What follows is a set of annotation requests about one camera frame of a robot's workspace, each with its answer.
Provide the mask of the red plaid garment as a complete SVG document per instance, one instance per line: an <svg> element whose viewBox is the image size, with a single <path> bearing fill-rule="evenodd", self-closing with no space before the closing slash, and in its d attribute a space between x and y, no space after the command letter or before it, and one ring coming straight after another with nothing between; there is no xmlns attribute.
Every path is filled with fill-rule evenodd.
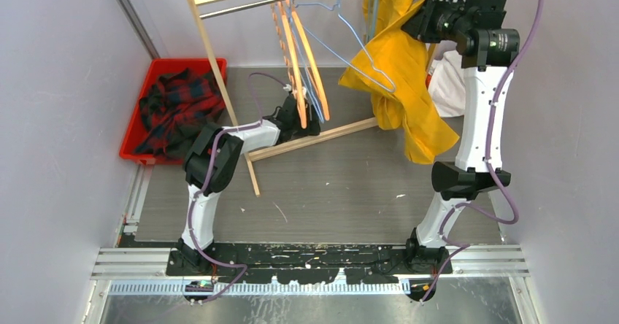
<svg viewBox="0 0 619 324"><path fill-rule="evenodd" d="M132 153L181 161L202 127L218 121L226 105L212 71L186 68L159 76L138 107L146 134Z"/></svg>

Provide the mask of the yellow pleated skirt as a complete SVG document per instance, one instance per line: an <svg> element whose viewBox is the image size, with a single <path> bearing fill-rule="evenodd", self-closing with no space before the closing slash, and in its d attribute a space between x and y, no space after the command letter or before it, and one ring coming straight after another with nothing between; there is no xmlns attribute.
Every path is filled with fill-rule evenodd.
<svg viewBox="0 0 619 324"><path fill-rule="evenodd" d="M452 148L457 133L439 116L426 87L426 45L401 27L424 0L379 0L376 34L350 62L339 85L368 92L382 130L402 129L404 154L432 164Z"/></svg>

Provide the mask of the teal plastic hanger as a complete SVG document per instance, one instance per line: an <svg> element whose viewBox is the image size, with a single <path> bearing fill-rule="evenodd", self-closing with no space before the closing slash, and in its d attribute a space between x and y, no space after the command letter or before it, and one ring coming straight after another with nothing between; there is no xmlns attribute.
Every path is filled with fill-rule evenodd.
<svg viewBox="0 0 619 324"><path fill-rule="evenodd" d="M364 42L368 43L371 39L374 38L377 31L377 18L379 12L380 0L364 0L365 1L365 24L366 24L366 34L364 37Z"/></svg>

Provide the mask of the wooden clothes rack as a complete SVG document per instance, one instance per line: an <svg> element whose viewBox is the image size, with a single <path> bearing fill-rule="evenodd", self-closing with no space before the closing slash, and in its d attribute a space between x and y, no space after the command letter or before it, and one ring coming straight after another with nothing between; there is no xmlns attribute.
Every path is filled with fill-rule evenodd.
<svg viewBox="0 0 619 324"><path fill-rule="evenodd" d="M302 23L322 40L326 37L321 29L335 26L326 22L325 13L314 7L299 10ZM210 18L204 25L215 51L231 64L227 88L237 120L253 122L281 104L284 93L276 80L286 73L269 8ZM331 130L370 118L369 94L338 86L344 65L312 37L309 40L331 111L323 128ZM410 168L401 154L401 133L372 127L274 155L252 166L241 164L224 197L231 200L249 193L250 181L256 179L261 200L393 200L408 192Z"/></svg>

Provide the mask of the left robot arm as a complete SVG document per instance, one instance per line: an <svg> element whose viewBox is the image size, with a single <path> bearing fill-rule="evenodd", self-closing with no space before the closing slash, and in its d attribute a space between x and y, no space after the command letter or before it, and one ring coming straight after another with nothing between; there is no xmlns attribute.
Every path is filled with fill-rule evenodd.
<svg viewBox="0 0 619 324"><path fill-rule="evenodd" d="M288 95L260 120L241 126L206 124L188 150L182 169L188 186L188 212L181 237L169 253L168 275L203 275L213 265L208 251L214 242L216 209L246 153L274 147L321 132L321 111L307 103L305 113Z"/></svg>

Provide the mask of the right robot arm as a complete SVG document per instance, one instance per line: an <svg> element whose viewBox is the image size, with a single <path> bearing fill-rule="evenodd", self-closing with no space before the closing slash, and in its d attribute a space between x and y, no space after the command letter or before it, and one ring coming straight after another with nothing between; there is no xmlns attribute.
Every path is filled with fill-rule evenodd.
<svg viewBox="0 0 619 324"><path fill-rule="evenodd" d="M482 192L507 187L502 167L504 101L520 48L520 34L504 28L507 0L426 0L402 27L427 43L451 41L464 71L464 127L452 162L431 171L434 197L408 238L403 263L412 272L450 268L447 236L461 211Z"/></svg>

